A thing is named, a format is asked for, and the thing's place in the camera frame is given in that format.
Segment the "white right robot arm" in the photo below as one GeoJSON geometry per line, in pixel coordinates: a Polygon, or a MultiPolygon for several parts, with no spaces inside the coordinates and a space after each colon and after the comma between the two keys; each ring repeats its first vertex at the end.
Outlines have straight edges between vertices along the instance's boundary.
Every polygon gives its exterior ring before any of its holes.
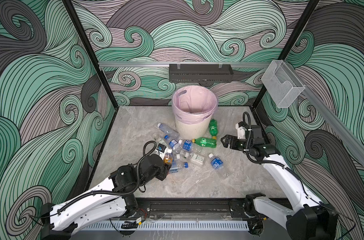
{"type": "Polygon", "coordinates": [[[252,125],[248,112],[242,118],[236,136],[221,138],[223,146],[242,152],[251,163],[267,170],[291,205],[285,207],[261,193],[251,194],[246,196],[247,212],[273,220],[292,240],[335,239],[339,213],[309,190],[276,147],[265,142],[261,127],[252,125]]]}

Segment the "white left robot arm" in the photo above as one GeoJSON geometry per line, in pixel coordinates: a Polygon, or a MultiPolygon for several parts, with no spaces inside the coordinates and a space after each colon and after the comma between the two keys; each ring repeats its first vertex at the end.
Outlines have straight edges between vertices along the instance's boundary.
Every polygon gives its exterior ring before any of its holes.
{"type": "Polygon", "coordinates": [[[134,216],[139,209],[135,192],[146,191],[153,179],[163,181],[171,168],[159,152],[160,144],[148,141],[143,155],[134,164],[119,167],[92,189],[60,204],[41,207],[42,240],[69,240],[94,223],[111,218],[134,216]]]}

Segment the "blue label bottle white cap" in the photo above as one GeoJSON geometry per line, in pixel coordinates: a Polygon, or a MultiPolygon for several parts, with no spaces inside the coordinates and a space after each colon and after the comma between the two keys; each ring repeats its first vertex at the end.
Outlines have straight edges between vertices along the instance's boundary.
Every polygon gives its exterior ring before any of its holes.
{"type": "Polygon", "coordinates": [[[226,179],[229,177],[229,171],[227,170],[224,162],[219,158],[218,156],[215,156],[214,154],[210,153],[208,155],[210,159],[210,164],[212,168],[215,170],[215,172],[223,179],[226,179]]]}

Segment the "clear bottle green white label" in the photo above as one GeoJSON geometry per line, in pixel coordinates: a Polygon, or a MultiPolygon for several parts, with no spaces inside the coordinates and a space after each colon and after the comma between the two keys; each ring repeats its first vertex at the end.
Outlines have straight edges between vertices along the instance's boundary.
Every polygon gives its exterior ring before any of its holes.
{"type": "Polygon", "coordinates": [[[153,134],[153,139],[158,143],[158,144],[162,144],[164,146],[168,146],[168,144],[165,142],[164,138],[160,135],[160,134],[153,134]]]}

